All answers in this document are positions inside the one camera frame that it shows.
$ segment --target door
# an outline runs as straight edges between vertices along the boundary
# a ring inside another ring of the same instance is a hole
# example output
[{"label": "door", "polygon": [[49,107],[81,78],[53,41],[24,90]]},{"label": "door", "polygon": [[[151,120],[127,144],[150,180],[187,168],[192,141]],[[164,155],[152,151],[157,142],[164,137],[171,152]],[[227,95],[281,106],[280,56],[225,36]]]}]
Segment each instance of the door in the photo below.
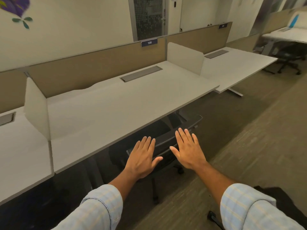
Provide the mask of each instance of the door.
[{"label": "door", "polygon": [[129,0],[133,40],[167,34],[165,0]]}]

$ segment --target forearm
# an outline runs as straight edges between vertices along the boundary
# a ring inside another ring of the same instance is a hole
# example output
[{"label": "forearm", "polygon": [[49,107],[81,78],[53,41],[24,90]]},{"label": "forearm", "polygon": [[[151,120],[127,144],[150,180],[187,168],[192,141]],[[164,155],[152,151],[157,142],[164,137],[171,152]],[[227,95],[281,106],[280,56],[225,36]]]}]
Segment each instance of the forearm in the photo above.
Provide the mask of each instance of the forearm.
[{"label": "forearm", "polygon": [[118,175],[109,184],[115,186],[122,196],[122,200],[125,201],[133,185],[138,180],[137,176],[130,172],[128,169],[124,169],[120,175]]},{"label": "forearm", "polygon": [[208,162],[195,168],[195,172],[212,193],[218,205],[221,203],[222,196],[225,190],[236,182],[221,174],[218,170],[213,168]]}]

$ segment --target light blue plaid sleeve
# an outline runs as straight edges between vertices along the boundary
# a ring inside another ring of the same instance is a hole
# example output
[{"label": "light blue plaid sleeve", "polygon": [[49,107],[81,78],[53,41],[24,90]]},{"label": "light blue plaid sleeve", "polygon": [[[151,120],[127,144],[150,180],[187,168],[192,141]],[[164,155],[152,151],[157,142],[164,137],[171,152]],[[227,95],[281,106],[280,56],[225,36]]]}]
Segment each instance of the light blue plaid sleeve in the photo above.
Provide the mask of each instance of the light blue plaid sleeve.
[{"label": "light blue plaid sleeve", "polygon": [[114,230],[122,214],[122,196],[112,185],[92,190],[53,230]]},{"label": "light blue plaid sleeve", "polygon": [[276,208],[276,200],[244,184],[233,184],[221,200],[221,217],[227,230],[304,229]]}]

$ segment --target desk number sign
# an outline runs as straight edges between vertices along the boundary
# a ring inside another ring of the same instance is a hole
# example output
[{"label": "desk number sign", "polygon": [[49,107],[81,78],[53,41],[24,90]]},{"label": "desk number sign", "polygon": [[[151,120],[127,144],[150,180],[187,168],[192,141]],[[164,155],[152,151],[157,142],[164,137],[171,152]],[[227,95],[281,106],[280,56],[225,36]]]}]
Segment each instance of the desk number sign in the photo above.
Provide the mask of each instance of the desk number sign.
[{"label": "desk number sign", "polygon": [[146,46],[154,45],[154,44],[157,44],[157,43],[158,43],[158,39],[154,38],[154,39],[150,39],[150,40],[146,40],[146,41],[141,42],[141,46],[146,47]]}]

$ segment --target white desk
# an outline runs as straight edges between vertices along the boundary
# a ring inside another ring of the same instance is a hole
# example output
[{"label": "white desk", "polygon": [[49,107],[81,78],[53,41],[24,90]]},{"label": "white desk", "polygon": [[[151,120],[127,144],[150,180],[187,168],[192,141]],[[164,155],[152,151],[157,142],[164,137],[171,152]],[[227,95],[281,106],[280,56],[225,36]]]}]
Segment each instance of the white desk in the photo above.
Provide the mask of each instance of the white desk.
[{"label": "white desk", "polygon": [[262,55],[270,55],[274,43],[278,41],[307,43],[307,29],[294,27],[287,31],[281,31],[282,29],[284,28],[262,35],[262,37],[270,39],[263,49]]},{"label": "white desk", "polygon": [[277,58],[229,47],[224,47],[219,50],[226,50],[228,52],[212,59],[205,57],[201,71],[201,76],[220,84],[216,89],[218,93],[230,89],[235,84],[277,60]]},{"label": "white desk", "polygon": [[130,74],[127,73],[87,89],[47,99],[55,172],[78,163],[219,86],[216,81],[168,61],[156,65],[163,70],[124,83],[120,77]]},{"label": "white desk", "polygon": [[0,126],[0,204],[53,176],[47,139],[26,119],[24,108],[15,120]]}]

